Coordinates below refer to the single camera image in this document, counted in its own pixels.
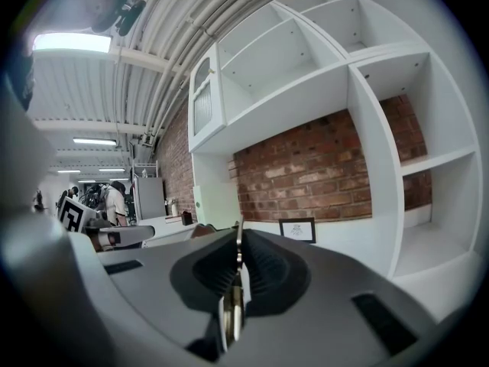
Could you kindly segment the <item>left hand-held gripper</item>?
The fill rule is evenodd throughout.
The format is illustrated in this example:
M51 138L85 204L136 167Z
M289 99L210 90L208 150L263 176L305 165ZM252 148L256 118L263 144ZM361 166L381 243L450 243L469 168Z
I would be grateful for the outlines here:
M86 235L97 252L135 245L155 235L153 226L122 226L117 227L115 232L102 231L113 227L104 218L104 213L91 209L68 196L60 201L57 217L67 231Z

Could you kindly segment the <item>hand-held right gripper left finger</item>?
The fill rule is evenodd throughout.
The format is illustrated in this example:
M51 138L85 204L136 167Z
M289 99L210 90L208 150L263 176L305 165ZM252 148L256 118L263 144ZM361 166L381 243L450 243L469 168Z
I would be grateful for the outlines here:
M194 277L187 256L198 260L236 243L235 229L150 248L97 254L97 311L116 362L242 362L243 344L220 353L218 299L209 312L188 308L178 290L203 302L209 291Z

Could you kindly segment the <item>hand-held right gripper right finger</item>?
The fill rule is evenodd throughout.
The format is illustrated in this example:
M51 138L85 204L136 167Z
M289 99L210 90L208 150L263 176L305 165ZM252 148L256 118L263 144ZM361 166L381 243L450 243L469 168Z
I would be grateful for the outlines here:
M353 297L373 294L416 338L436 325L414 298L359 261L269 232L259 236L308 265L305 294L285 313L252 317L228 352L230 366L373 366L390 357Z

